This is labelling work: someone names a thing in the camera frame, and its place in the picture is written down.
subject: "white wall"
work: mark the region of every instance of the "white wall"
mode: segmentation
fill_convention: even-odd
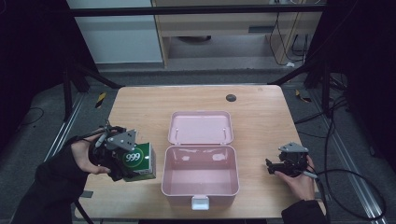
[[[67,0],[70,8],[151,7],[149,0]],[[154,17],[81,17],[78,27],[96,63],[161,63]]]

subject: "green box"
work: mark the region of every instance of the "green box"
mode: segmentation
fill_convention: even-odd
[[[124,177],[126,182],[154,179],[156,177],[156,156],[151,143],[135,144],[131,152],[122,155],[122,163],[139,175],[132,178]]]

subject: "table top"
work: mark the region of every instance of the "table top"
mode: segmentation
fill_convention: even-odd
[[[226,100],[228,94],[236,101]],[[192,211],[171,206],[163,195],[164,152],[176,111],[223,110],[231,115],[240,190],[226,208]],[[157,155],[157,178],[113,182],[107,175],[89,175],[80,202],[91,218],[271,218],[297,199],[289,187],[266,170],[265,159],[279,161],[278,148],[300,143],[288,105],[278,86],[154,86],[124,87],[109,115],[113,126],[136,129],[136,143],[150,142]]]

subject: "black sleeve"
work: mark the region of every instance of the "black sleeve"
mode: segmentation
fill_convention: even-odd
[[[88,174],[77,166],[71,147],[64,147],[37,167],[11,223],[72,223],[70,204],[83,192]]]
[[[326,217],[323,215],[317,201],[301,200],[292,204],[282,211],[282,218],[285,224],[326,224]]]

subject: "pink box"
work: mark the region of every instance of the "pink box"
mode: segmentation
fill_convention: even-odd
[[[172,115],[163,169],[163,194],[171,205],[193,210],[229,206],[239,191],[230,114],[179,111]]]

